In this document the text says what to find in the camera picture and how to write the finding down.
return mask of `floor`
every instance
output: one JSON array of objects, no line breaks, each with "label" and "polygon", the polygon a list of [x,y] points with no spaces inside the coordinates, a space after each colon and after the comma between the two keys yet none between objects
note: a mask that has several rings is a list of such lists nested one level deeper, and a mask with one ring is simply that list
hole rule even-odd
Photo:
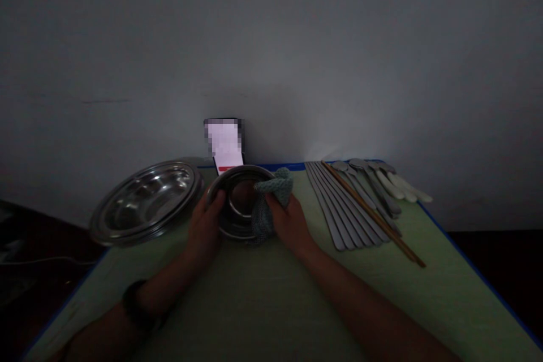
[{"label": "floor", "polygon": [[[104,248],[85,231],[35,212],[19,209],[1,223],[0,243],[13,231],[26,241],[12,261],[70,256],[96,261]],[[10,236],[1,231],[10,231]],[[455,232],[454,242],[509,303],[522,321],[543,341],[543,230]],[[0,308],[3,360],[17,360],[45,324],[69,297],[90,266],[55,260],[37,264],[0,264],[0,279],[24,281],[30,287],[8,306]]]},{"label": "floor", "polygon": [[[10,261],[68,256],[89,262],[96,261],[105,249],[92,242],[87,232],[78,227],[22,208],[11,209],[14,215],[0,225],[0,243],[3,245],[16,238],[24,239],[25,244]],[[90,267],[65,260],[25,265],[0,264],[3,294],[14,286],[11,284],[14,281],[24,281],[31,286],[0,308],[0,359],[11,361],[21,357]]]}]

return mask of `table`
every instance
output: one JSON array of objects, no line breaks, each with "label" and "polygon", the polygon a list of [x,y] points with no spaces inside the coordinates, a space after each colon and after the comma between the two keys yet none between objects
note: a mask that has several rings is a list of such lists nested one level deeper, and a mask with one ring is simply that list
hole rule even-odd
[{"label": "table", "polygon": [[[279,166],[263,166],[274,171]],[[287,165],[317,244],[383,293],[466,361],[543,360],[541,345],[422,205],[399,201],[405,242],[421,269],[393,244],[338,252],[303,163]],[[201,168],[206,183],[215,169]],[[166,235],[111,248],[26,352],[43,360],[109,310],[135,280],[179,253],[189,215]],[[364,359],[339,317],[278,239],[260,247],[224,242],[211,268],[184,295],[134,361]]]}]

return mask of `utensil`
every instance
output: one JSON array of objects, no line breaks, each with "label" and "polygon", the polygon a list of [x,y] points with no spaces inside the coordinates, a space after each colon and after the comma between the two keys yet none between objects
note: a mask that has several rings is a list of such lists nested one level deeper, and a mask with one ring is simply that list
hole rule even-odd
[{"label": "utensil", "polygon": [[330,235],[332,236],[332,242],[334,242],[335,248],[342,252],[346,249],[345,242],[343,241],[343,239],[341,239],[341,235],[339,233],[337,225],[335,224],[335,220],[332,216],[330,208],[328,207],[328,204],[320,190],[320,187],[317,185],[314,179],[312,170],[308,166],[306,167],[306,172],[309,178],[309,182],[311,183],[311,186],[315,191],[315,195],[317,196],[318,203],[321,205],[322,211],[324,212],[326,224],[328,225],[328,230],[330,231]]},{"label": "utensil", "polygon": [[402,213],[402,210],[396,203],[396,201],[394,201],[392,197],[383,189],[381,183],[377,179],[375,173],[373,172],[373,169],[370,167],[367,161],[361,160],[359,158],[352,158],[349,160],[349,164],[355,168],[363,170],[363,172],[366,173],[373,190],[377,194],[377,197],[387,207],[388,211],[392,216],[400,215]]},{"label": "utensil", "polygon": [[346,207],[345,203],[343,202],[343,200],[338,195],[336,195],[334,193],[334,191],[331,189],[331,187],[328,185],[328,183],[322,177],[322,175],[320,174],[320,172],[318,170],[315,172],[315,176],[319,180],[321,185],[323,186],[324,191],[331,198],[331,201],[332,201],[333,205],[335,206],[336,211],[339,214],[339,217],[341,218],[341,220],[343,222],[343,225],[345,226],[345,229],[347,230],[347,233],[351,237],[352,242],[358,248],[364,247],[365,245],[364,245],[361,237],[359,236],[359,234],[355,230],[354,225],[357,225],[356,219],[354,219],[351,212],[347,209],[347,207]]},{"label": "utensil", "polygon": [[343,201],[349,207],[349,210],[358,221],[359,226],[363,229],[363,232],[365,232],[366,235],[370,238],[372,243],[376,246],[380,246],[382,242],[389,242],[389,237],[381,230],[381,228],[373,221],[373,219],[371,219],[366,211],[360,207],[360,205],[354,200],[354,198],[347,194],[343,190],[343,188],[341,188],[335,178],[332,177],[328,173],[328,171],[326,171],[326,169],[322,167],[322,164],[320,164],[319,162],[313,162],[312,164],[328,180],[329,184],[334,188],[336,193],[342,196]]},{"label": "utensil", "polygon": [[396,169],[387,163],[377,163],[378,166],[386,172],[386,176],[392,182],[393,185],[398,187],[406,195],[406,200],[409,202],[416,202],[417,199],[420,199],[422,202],[432,202],[434,198],[429,196],[427,193],[422,192],[412,185],[410,185],[406,180],[400,177],[396,173]]},{"label": "utensil", "polygon": [[388,192],[390,195],[392,195],[396,199],[404,199],[406,197],[406,194],[401,189],[393,185],[392,182],[390,182],[389,179],[386,177],[386,175],[383,174],[383,172],[381,171],[382,168],[377,166],[377,167],[373,167],[373,169],[375,170],[375,173],[377,174],[377,178],[379,179],[379,181],[385,188],[386,192]]},{"label": "utensil", "polygon": [[421,258],[419,258],[416,253],[411,250],[411,248],[390,228],[389,225],[386,224],[375,212],[371,210],[370,207],[368,207],[368,204],[364,202],[364,200],[347,184],[347,182],[341,178],[339,174],[337,174],[328,163],[322,161],[322,164],[326,167],[328,172],[332,174],[332,176],[341,184],[343,188],[364,208],[370,216],[373,218],[375,222],[384,230],[384,232],[389,236],[392,241],[404,252],[404,254],[412,261],[417,263],[420,267],[425,268],[426,264],[422,261]]},{"label": "utensil", "polygon": [[315,171],[313,171],[313,179],[315,180],[318,190],[321,192],[322,196],[324,197],[324,200],[326,201],[328,208],[330,209],[332,217],[334,218],[334,223],[338,229],[338,232],[341,236],[343,243],[345,244],[345,247],[349,250],[353,250],[355,248],[355,245],[352,242],[352,239],[349,236],[349,233],[345,229],[345,226],[343,225],[343,221],[341,220],[341,217],[336,211],[331,198],[327,195],[326,191],[324,190],[324,187],[321,185],[319,179],[317,178],[317,173]]},{"label": "utensil", "polygon": [[96,207],[91,238],[129,246],[162,235],[199,195],[204,180],[188,163],[171,160],[140,170],[118,184]]},{"label": "utensil", "polygon": [[332,168],[342,171],[345,174],[347,174],[347,177],[351,180],[352,185],[355,187],[356,192],[360,194],[362,199],[366,201],[366,204],[372,209],[377,209],[375,206],[375,203],[372,201],[372,199],[369,197],[369,195],[364,191],[364,187],[356,177],[356,170],[353,169],[349,164],[343,161],[334,161],[332,163]]},{"label": "utensil", "polygon": [[[368,179],[370,180],[370,184],[372,184],[372,180],[369,177],[369,174],[364,169],[361,169],[361,170],[368,175]],[[374,188],[374,191],[375,191],[376,195],[378,197],[380,196],[380,194],[387,195],[386,192],[382,190],[382,187],[379,184],[379,181],[375,180],[374,182],[376,182],[377,185],[378,185],[378,188]],[[383,217],[385,222],[392,229],[394,229],[398,233],[398,235],[402,236],[402,231],[400,231],[400,228],[398,227],[398,225],[396,225],[396,223],[393,221],[393,219],[389,216],[389,212],[387,212],[387,210],[383,207],[383,205],[381,204],[381,200],[376,199],[376,200],[374,200],[374,203],[375,203],[375,206],[377,207],[377,211],[379,212],[379,215],[381,215]]]},{"label": "utensil", "polygon": [[252,205],[256,198],[253,186],[273,178],[270,171],[255,165],[237,166],[215,178],[208,190],[206,208],[220,189],[226,192],[225,205],[219,215],[219,230],[224,236],[241,241],[255,238],[251,227]]}]

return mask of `metal plate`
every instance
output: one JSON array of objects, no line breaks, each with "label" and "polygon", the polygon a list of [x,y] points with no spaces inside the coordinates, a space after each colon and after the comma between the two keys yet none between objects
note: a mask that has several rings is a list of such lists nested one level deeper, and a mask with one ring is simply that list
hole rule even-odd
[{"label": "metal plate", "polygon": [[163,234],[203,189],[197,169],[166,161],[131,175],[94,211],[91,237],[104,245],[133,245]]}]

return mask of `electrical cable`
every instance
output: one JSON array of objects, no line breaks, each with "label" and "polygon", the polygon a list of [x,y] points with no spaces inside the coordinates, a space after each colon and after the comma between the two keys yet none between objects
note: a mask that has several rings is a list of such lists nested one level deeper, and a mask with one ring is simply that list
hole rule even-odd
[{"label": "electrical cable", "polygon": [[78,266],[91,266],[93,264],[96,264],[96,261],[82,262],[79,260],[75,260],[73,257],[69,257],[69,256],[55,256],[55,257],[46,257],[42,259],[28,260],[28,261],[21,261],[21,262],[6,261],[6,262],[0,263],[0,266],[9,266],[9,265],[17,266],[17,265],[25,265],[25,264],[34,264],[34,263],[41,263],[41,262],[50,261],[50,260],[66,260]]}]

